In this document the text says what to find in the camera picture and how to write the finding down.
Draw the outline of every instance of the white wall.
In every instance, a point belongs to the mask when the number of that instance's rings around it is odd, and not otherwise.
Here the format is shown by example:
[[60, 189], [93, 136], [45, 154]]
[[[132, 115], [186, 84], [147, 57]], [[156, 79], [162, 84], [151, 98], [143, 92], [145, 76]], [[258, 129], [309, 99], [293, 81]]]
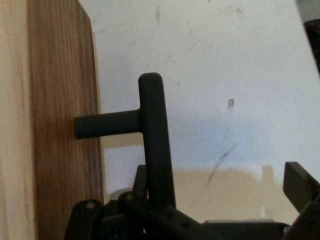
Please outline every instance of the white wall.
[[[320, 82], [295, 2], [81, 2], [103, 113], [139, 107], [142, 73], [163, 77], [178, 208], [199, 221], [292, 222], [285, 162], [320, 179]], [[101, 140], [107, 192], [131, 186], [142, 136]]]
[[297, 4], [303, 22], [320, 19], [319, 0], [297, 0]]

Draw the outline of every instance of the black metal part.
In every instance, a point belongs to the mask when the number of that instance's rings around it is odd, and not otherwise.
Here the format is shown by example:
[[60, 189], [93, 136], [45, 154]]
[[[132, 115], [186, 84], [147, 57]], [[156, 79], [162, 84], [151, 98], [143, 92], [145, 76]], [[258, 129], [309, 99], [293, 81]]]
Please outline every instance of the black metal part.
[[140, 132], [140, 111], [123, 111], [93, 116], [80, 116], [74, 121], [78, 139]]
[[309, 202], [283, 240], [320, 239], [320, 203]]
[[140, 109], [77, 117], [77, 138], [142, 132], [151, 203], [176, 206], [171, 164], [165, 92], [158, 73], [145, 73], [138, 80]]
[[281, 240], [288, 224], [280, 222], [231, 221], [204, 223], [205, 227], [228, 240]]
[[147, 197], [147, 168], [146, 165], [139, 165], [136, 169], [133, 193], [139, 197]]
[[64, 240], [96, 239], [102, 213], [103, 204], [97, 200], [78, 202], [72, 209]]
[[152, 205], [147, 199], [135, 197], [133, 192], [124, 193], [119, 198], [119, 209], [141, 222], [152, 237], [177, 240], [224, 239], [174, 207]]
[[285, 163], [283, 192], [299, 213], [315, 199], [318, 190], [320, 184], [299, 163]]
[[147, 188], [152, 204], [176, 206], [165, 91], [157, 73], [139, 78]]

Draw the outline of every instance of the black mechanical clamp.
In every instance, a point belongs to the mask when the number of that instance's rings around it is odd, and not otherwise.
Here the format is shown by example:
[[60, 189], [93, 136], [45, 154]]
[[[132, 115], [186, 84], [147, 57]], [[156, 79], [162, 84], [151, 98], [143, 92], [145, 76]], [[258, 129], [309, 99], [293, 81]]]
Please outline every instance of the black mechanical clamp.
[[78, 139], [143, 133], [145, 165], [138, 166], [132, 191], [118, 199], [106, 205], [94, 199], [77, 203], [65, 240], [320, 240], [320, 185], [297, 162], [285, 164], [283, 182], [284, 193], [300, 212], [291, 226], [273, 221], [200, 224], [178, 211], [162, 78], [147, 73], [138, 84], [140, 109], [74, 121]]

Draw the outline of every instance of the scuff mark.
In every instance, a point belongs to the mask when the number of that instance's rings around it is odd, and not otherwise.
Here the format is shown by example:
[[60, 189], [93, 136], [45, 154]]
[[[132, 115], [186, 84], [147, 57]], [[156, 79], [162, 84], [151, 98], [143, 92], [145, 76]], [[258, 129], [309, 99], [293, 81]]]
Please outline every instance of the scuff mark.
[[102, 29], [102, 30], [98, 31], [98, 32], [96, 33], [96, 35], [104, 34], [105, 32], [106, 32], [106, 30], [105, 30], [105, 29]]
[[234, 109], [234, 106], [235, 106], [235, 100], [234, 99], [229, 99], [229, 101], [228, 101], [228, 110], [230, 112], [232, 112], [232, 110]]
[[124, 23], [124, 22], [121, 22], [121, 23], [119, 23], [119, 24], [117, 24], [117, 25], [114, 25], [114, 27], [115, 27], [115, 28], [118, 28], [118, 27], [121, 27], [121, 26], [123, 26], [123, 25], [125, 25], [125, 23]]
[[234, 170], [233, 168], [231, 168], [231, 167], [228, 167], [227, 168], [227, 170], [228, 171], [230, 171], [230, 172], [232, 172], [232, 173], [234, 173], [234, 174], [236, 174], [237, 173], [237, 171], [236, 170]]
[[209, 187], [210, 183], [212, 182], [212, 179], [214, 178], [216, 171], [218, 170], [218, 168], [221, 166], [221, 164], [224, 163], [224, 161], [227, 159], [227, 157], [229, 156], [229, 154], [238, 146], [238, 143], [236, 143], [235, 145], [233, 145], [232, 147], [230, 147], [224, 154], [222, 154], [219, 157], [219, 160], [216, 162], [216, 164], [213, 167], [213, 170], [211, 171], [208, 180], [205, 184], [205, 187]]
[[134, 46], [134, 45], [136, 45], [137, 44], [137, 40], [133, 40], [132, 42], [130, 42], [129, 44], [128, 44], [128, 46]]
[[159, 25], [160, 24], [160, 7], [159, 6], [156, 7], [155, 19], [156, 19], [156, 24]]
[[196, 43], [194, 42], [194, 43], [191, 45], [191, 47], [189, 47], [189, 49], [188, 49], [188, 54], [191, 53], [191, 51], [195, 48], [195, 46], [196, 46]]
[[242, 14], [244, 10], [242, 8], [237, 7], [235, 10], [237, 13]]

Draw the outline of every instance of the light wood plank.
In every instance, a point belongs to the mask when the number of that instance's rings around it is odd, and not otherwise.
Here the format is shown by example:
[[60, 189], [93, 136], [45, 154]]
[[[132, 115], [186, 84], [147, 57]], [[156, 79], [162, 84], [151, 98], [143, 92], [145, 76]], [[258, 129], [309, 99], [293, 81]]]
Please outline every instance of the light wood plank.
[[33, 139], [25, 0], [0, 0], [0, 239], [34, 240]]

